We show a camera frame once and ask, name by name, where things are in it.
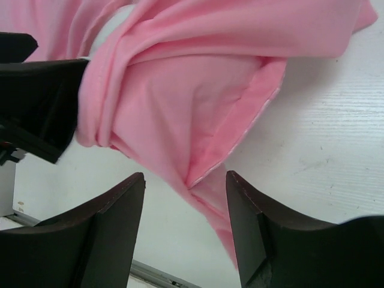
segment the pink cloth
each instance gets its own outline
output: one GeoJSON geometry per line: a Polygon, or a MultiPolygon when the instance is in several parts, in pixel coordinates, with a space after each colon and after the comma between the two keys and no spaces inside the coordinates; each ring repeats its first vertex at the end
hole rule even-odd
{"type": "MultiPolygon", "coordinates": [[[[87,56],[124,0],[0,0],[0,30],[30,61],[87,56]]],[[[343,54],[377,16],[368,0],[141,0],[96,51],[77,139],[115,147],[202,212],[235,261],[223,161],[282,83],[287,57],[343,54]]]]}

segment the white surface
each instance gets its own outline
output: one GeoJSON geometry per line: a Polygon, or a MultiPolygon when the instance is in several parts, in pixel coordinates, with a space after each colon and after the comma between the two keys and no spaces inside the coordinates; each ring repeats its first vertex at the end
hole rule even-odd
{"type": "Polygon", "coordinates": [[[340,59],[293,59],[277,99],[228,161],[260,191],[336,223],[384,214],[383,16],[340,59]]]}
{"type": "MultiPolygon", "coordinates": [[[[384,15],[384,2],[373,2],[384,15]]],[[[356,34],[338,60],[291,60],[282,92],[229,167],[317,218],[340,222],[384,213],[383,30],[380,19],[356,34]]],[[[44,219],[135,171],[145,173],[148,188],[134,258],[203,288],[240,287],[204,218],[117,152],[73,144],[57,166],[27,156],[17,167],[15,209],[44,219]]]]}
{"type": "Polygon", "coordinates": [[[127,287],[128,288],[152,288],[152,287],[155,288],[155,286],[152,286],[148,283],[145,283],[133,277],[129,278],[127,287]]]}
{"type": "Polygon", "coordinates": [[[119,8],[111,19],[107,21],[107,23],[104,24],[100,32],[95,37],[94,42],[91,45],[91,49],[89,51],[89,56],[92,57],[92,55],[96,52],[96,50],[107,40],[108,36],[111,34],[111,32],[116,29],[121,23],[124,22],[125,19],[129,17],[129,15],[132,13],[133,9],[136,5],[125,5],[121,8],[119,8]]]}
{"type": "Polygon", "coordinates": [[[15,171],[16,167],[12,162],[0,166],[0,217],[13,214],[15,171]]]}
{"type": "Polygon", "coordinates": [[[5,217],[0,217],[0,230],[8,230],[13,228],[21,227],[19,223],[9,220],[5,217]]]}

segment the wrinkled fabric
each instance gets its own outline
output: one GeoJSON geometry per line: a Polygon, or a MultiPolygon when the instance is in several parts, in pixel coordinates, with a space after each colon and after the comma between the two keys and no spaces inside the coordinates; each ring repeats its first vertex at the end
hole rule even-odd
{"type": "MultiPolygon", "coordinates": [[[[87,56],[123,0],[0,0],[29,61],[87,56]]],[[[368,0],[141,0],[92,55],[77,139],[113,147],[203,213],[235,262],[223,161],[276,96],[288,57],[336,57],[377,16],[368,0]]]]}

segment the white table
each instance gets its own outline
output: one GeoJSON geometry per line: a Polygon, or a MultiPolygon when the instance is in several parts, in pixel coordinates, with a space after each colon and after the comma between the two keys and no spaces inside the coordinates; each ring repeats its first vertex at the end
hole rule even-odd
{"type": "MultiPolygon", "coordinates": [[[[384,2],[373,0],[384,15],[384,2]]],[[[255,187],[334,222],[384,213],[384,18],[340,59],[293,59],[284,87],[228,160],[255,187]]],[[[203,288],[238,274],[205,219],[162,180],[121,154],[72,144],[57,166],[17,166],[14,209],[45,219],[136,171],[148,181],[134,258],[203,288]]]]}

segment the pink fabric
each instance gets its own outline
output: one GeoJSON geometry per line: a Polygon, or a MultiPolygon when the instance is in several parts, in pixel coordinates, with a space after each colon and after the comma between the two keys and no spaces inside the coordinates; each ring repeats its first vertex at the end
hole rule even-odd
{"type": "MultiPolygon", "coordinates": [[[[87,56],[124,0],[0,0],[30,61],[87,56]]],[[[115,147],[202,212],[233,261],[222,162],[279,90],[286,58],[335,57],[376,20],[368,0],[141,0],[96,51],[77,139],[115,147]]]]}

